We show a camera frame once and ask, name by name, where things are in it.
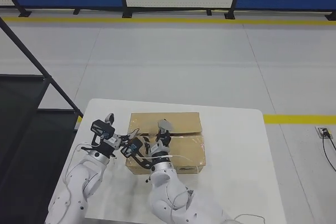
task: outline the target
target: power socket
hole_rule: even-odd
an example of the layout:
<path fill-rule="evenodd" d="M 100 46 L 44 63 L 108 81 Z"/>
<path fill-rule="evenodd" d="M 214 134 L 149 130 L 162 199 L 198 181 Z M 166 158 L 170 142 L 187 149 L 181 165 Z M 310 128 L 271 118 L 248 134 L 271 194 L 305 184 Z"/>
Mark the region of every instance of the power socket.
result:
<path fill-rule="evenodd" d="M 326 127 L 315 127 L 315 128 L 316 128 L 316 131 L 318 132 L 319 137 L 322 139 L 323 138 L 323 134 L 324 134 L 323 129 L 325 129 Z M 330 133 L 331 139 L 333 139 L 334 137 L 332 136 L 331 131 L 328 128 L 326 128 L 326 129 Z"/>

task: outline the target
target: floor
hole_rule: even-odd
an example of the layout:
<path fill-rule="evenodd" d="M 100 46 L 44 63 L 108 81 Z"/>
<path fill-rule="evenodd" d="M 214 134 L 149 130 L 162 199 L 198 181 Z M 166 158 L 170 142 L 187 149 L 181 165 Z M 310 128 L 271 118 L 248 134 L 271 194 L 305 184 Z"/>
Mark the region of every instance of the floor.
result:
<path fill-rule="evenodd" d="M 336 26 L 9 26 L 83 111 L 91 98 L 107 98 L 336 115 Z M 0 73 L 39 74 L 1 30 Z M 52 88 L 40 106 L 69 108 Z M 328 128 L 336 144 L 336 125 Z M 287 223 L 336 223 L 336 174 L 314 125 L 269 124 L 266 129 Z M 336 165 L 329 143 L 326 149 Z"/>

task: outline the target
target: yellow tape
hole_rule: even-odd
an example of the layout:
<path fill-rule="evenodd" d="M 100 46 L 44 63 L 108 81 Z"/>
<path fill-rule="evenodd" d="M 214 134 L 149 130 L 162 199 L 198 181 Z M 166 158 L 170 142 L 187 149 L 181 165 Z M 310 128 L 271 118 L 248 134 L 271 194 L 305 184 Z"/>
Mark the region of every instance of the yellow tape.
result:
<path fill-rule="evenodd" d="M 3 17 L 5 22 L 69 23 L 186 23 L 186 24 L 266 24 L 336 26 L 336 21 L 313 20 L 225 20 L 224 18 L 83 18 L 83 17 Z"/>
<path fill-rule="evenodd" d="M 265 124 L 335 124 L 336 115 L 264 114 Z"/>

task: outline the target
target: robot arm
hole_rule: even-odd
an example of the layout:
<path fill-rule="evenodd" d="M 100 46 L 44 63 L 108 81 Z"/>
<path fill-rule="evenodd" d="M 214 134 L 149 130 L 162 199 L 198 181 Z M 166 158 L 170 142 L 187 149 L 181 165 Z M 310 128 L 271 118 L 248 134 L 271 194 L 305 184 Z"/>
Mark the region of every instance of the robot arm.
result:
<path fill-rule="evenodd" d="M 135 130 L 126 136 L 120 136 L 115 134 L 113 122 L 114 116 L 109 114 L 104 122 L 96 120 L 92 123 L 91 130 L 95 134 L 92 148 L 82 147 L 88 154 L 65 174 L 63 180 L 66 188 L 55 198 L 45 223 L 82 223 L 88 209 L 87 199 L 100 186 L 110 158 L 115 158 L 113 152 L 120 147 L 125 147 L 138 132 Z M 95 142 L 97 137 L 100 137 L 99 143 Z M 93 164 L 96 167 L 95 170 L 99 172 L 86 166 L 87 163 Z"/>
<path fill-rule="evenodd" d="M 238 223 L 218 204 L 188 189 L 179 180 L 169 160 L 172 126 L 168 121 L 160 120 L 158 128 L 156 142 L 144 144 L 149 157 L 153 158 L 150 176 L 152 191 L 149 198 L 152 213 L 168 224 Z"/>
<path fill-rule="evenodd" d="M 99 173 L 84 163 L 91 162 Z M 109 159 L 97 151 L 90 151 L 66 176 L 67 187 L 55 198 L 45 223 L 77 224 L 85 218 L 87 199 L 94 194 L 102 182 Z"/>

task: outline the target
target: cardboard box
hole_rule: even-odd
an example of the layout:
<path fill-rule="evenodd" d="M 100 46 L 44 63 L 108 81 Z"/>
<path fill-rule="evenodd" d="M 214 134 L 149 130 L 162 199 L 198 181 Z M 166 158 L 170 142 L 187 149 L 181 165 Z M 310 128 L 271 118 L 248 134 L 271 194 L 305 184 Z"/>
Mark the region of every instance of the cardboard box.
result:
<path fill-rule="evenodd" d="M 131 114 L 128 132 L 139 128 L 139 133 L 148 135 L 150 141 L 154 142 L 158 133 L 158 121 L 168 120 L 174 130 L 171 132 L 172 140 L 169 144 L 170 155 L 184 156 L 191 161 L 173 156 L 171 162 L 178 174 L 196 174 L 206 165 L 206 154 L 204 150 L 204 139 L 199 113 L 136 113 Z M 140 152 L 145 155 L 145 147 Z M 150 174 L 150 170 L 140 167 L 137 162 L 128 158 L 126 166 L 133 174 Z"/>

